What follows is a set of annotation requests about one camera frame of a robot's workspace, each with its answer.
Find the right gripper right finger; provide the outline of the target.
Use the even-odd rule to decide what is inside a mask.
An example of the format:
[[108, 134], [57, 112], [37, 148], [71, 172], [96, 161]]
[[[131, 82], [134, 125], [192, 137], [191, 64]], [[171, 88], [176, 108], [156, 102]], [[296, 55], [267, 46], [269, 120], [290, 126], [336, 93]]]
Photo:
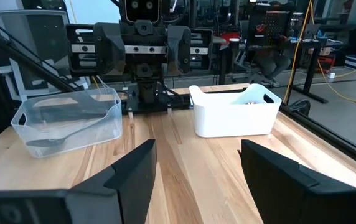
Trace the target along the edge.
[[356, 224], [356, 187], [247, 139], [239, 155], [264, 224]]

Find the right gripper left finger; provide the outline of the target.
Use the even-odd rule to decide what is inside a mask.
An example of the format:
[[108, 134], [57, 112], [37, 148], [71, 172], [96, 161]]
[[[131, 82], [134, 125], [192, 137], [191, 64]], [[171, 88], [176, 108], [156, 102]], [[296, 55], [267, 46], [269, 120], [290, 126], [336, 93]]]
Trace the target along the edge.
[[144, 224], [156, 164], [148, 139], [69, 189], [0, 190], [0, 224]]

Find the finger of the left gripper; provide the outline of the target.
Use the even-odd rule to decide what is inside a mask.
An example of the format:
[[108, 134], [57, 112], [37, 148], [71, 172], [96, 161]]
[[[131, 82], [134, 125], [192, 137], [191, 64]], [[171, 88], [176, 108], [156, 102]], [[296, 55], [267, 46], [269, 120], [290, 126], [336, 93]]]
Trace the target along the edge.
[[93, 28], [96, 71], [100, 75], [122, 75], [126, 65], [125, 45], [118, 23], [97, 22]]
[[191, 31], [187, 26], [167, 26], [167, 68], [171, 75], [190, 71]]

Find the bright white screen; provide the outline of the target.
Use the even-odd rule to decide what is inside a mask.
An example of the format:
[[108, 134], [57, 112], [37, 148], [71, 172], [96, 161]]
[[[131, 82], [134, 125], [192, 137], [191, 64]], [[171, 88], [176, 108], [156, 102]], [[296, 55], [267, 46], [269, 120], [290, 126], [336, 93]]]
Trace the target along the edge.
[[110, 0], [63, 0], [70, 23], [95, 24], [97, 22], [117, 23], [120, 13]]

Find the red storage box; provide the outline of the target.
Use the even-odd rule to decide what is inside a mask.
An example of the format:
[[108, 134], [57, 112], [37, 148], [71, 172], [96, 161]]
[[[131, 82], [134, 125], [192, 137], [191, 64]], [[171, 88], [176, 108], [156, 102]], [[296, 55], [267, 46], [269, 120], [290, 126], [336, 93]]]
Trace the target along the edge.
[[240, 40], [240, 33], [239, 32], [224, 32], [220, 35], [220, 37], [225, 40], [226, 44], [229, 44], [230, 39]]

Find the clear plastic bin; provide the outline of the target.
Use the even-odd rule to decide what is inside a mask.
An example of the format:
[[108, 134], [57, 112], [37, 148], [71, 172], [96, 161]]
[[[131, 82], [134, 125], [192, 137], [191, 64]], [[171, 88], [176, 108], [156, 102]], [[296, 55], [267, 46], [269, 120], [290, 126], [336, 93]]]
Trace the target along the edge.
[[21, 103], [11, 125], [29, 154], [36, 159], [42, 159], [69, 151], [50, 154], [46, 149], [26, 146], [26, 141], [34, 139], [40, 133], [45, 133], [46, 130], [49, 131], [54, 126], [77, 124], [106, 116], [120, 116], [122, 119], [121, 105], [121, 99], [113, 88], [39, 96]]

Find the white mesh office chair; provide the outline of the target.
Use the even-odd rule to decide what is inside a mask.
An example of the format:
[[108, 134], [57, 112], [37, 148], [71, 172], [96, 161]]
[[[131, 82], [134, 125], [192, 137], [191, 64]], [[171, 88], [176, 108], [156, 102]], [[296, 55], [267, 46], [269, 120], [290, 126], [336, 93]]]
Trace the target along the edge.
[[76, 87], [67, 62], [65, 11], [29, 9], [0, 11], [1, 34], [45, 69]]

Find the white plastic bin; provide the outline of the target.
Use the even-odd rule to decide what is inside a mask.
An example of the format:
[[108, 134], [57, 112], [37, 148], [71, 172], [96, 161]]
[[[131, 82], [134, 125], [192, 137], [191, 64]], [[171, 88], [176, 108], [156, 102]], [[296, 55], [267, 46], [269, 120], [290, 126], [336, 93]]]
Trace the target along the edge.
[[[189, 87], [196, 135], [203, 138], [269, 134], [282, 99], [263, 85], [251, 84], [236, 93], [205, 93]], [[249, 101], [260, 104], [246, 105]]]

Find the black computer case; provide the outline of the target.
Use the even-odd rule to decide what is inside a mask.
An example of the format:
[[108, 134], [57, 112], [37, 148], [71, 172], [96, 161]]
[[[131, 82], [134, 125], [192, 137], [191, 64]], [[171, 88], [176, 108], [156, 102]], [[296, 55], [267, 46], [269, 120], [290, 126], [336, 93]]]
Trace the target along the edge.
[[278, 48], [289, 34], [294, 10], [292, 4], [280, 6], [255, 4], [250, 11], [246, 48], [248, 50]]

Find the person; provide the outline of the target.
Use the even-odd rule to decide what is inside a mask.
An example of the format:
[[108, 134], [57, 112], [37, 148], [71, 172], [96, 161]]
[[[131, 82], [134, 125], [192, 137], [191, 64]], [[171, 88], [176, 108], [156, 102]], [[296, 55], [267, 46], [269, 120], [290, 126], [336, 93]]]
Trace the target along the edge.
[[261, 84], [274, 88], [280, 87], [276, 77], [291, 64], [290, 57], [280, 50], [260, 50], [255, 53], [253, 60], [263, 76]]

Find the black standing desk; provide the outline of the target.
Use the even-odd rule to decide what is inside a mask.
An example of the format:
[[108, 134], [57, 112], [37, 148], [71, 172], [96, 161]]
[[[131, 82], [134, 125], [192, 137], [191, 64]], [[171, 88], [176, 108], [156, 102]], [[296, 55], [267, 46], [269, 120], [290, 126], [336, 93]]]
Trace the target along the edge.
[[309, 63], [308, 69], [307, 69], [307, 75], [306, 75], [306, 80], [305, 83], [303, 84], [303, 87], [300, 88], [297, 85], [293, 84], [294, 81], [294, 77], [296, 74], [296, 69], [298, 67], [298, 60], [295, 58], [294, 59], [294, 70], [289, 78], [289, 83], [286, 87], [286, 93], [283, 99], [283, 103], [288, 105], [289, 104], [289, 99], [291, 96], [291, 91], [294, 90], [308, 98], [311, 98], [319, 103], [322, 104], [327, 104], [329, 101], [327, 99], [324, 99], [320, 96], [317, 96], [313, 93], [310, 92], [311, 89], [311, 85], [312, 85], [312, 81], [314, 78], [314, 73], [316, 70], [316, 65], [319, 62], [318, 58], [319, 58], [319, 54], [321, 51], [321, 48], [324, 47], [343, 47], [345, 46], [345, 44], [343, 43], [338, 43], [338, 42], [327, 42], [325, 45], [322, 45], [321, 42], [300, 42], [299, 43], [299, 47], [297, 48], [298, 50], [300, 49], [300, 51], [302, 52], [303, 50], [307, 50], [307, 49], [311, 49], [313, 48], [314, 51], [311, 55], [311, 61]]

